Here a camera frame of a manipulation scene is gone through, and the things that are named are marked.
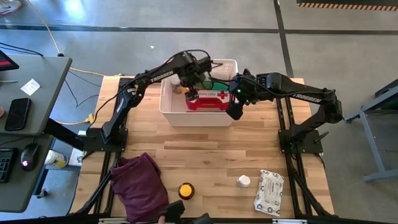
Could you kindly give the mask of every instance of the keyboard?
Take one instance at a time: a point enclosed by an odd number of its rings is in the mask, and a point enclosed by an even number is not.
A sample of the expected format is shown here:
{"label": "keyboard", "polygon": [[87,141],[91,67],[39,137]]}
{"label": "keyboard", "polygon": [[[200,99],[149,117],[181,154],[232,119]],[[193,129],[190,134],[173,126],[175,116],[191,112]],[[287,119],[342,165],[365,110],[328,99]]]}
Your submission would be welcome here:
{"label": "keyboard", "polygon": [[7,183],[12,165],[18,154],[18,148],[0,149],[0,183]]}

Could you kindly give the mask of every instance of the smartphone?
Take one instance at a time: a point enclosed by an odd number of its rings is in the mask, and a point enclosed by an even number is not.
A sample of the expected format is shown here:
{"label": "smartphone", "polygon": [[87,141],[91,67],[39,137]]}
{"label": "smartphone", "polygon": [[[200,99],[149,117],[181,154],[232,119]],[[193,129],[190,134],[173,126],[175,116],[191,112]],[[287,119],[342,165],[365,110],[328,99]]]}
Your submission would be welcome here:
{"label": "smartphone", "polygon": [[11,102],[4,130],[17,131],[25,128],[30,102],[29,98],[15,99]]}

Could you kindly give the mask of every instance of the white bottle cap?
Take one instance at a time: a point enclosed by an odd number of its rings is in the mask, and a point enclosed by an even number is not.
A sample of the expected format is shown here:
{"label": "white bottle cap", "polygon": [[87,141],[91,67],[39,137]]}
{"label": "white bottle cap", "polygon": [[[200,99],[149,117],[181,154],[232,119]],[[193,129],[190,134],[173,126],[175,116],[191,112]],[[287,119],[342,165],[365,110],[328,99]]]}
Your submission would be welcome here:
{"label": "white bottle cap", "polygon": [[237,182],[241,187],[247,187],[250,185],[250,178],[246,175],[242,175]]}

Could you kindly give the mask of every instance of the red cross symbol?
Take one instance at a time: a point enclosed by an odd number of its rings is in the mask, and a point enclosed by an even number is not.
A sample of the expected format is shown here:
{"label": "red cross symbol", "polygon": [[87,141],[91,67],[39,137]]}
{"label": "red cross symbol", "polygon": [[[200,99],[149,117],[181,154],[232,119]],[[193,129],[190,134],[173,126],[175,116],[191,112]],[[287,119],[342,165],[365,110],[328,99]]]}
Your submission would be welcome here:
{"label": "red cross symbol", "polygon": [[217,94],[217,96],[221,97],[221,99],[223,100],[224,97],[227,97],[227,96],[228,96],[228,94],[227,94],[227,93],[224,93],[224,91],[221,91],[219,94]]}

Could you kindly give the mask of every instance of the red first aid kit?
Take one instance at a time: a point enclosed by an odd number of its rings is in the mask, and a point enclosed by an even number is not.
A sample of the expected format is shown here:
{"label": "red first aid kit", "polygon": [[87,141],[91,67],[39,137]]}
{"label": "red first aid kit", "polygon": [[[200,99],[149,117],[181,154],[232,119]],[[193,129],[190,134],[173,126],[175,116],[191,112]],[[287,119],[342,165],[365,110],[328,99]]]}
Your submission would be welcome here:
{"label": "red first aid kit", "polygon": [[218,108],[221,111],[227,109],[231,101],[231,95],[228,91],[222,90],[198,90],[199,98],[193,101],[186,101],[190,110],[198,108]]}

